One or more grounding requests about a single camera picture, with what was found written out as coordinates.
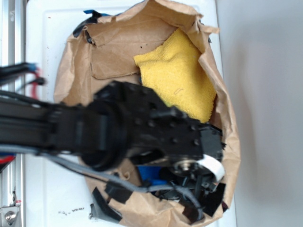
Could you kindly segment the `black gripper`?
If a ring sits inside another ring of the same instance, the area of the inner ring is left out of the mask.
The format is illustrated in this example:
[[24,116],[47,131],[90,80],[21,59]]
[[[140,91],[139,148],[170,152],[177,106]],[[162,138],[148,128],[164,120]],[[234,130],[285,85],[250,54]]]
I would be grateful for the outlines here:
[[181,186],[193,190],[196,198],[214,192],[223,179],[225,169],[222,160],[226,147],[222,142],[221,129],[209,123],[201,124],[198,129],[202,157],[198,160],[182,160],[168,168],[182,182]]

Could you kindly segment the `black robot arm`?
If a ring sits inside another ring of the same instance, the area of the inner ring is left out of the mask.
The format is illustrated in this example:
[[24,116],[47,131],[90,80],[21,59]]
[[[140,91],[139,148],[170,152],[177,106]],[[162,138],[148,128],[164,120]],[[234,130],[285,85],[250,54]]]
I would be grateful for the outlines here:
[[0,93],[0,145],[5,153],[67,152],[96,171],[164,167],[213,192],[225,174],[220,129],[168,107],[150,88],[114,81],[87,106],[51,104]]

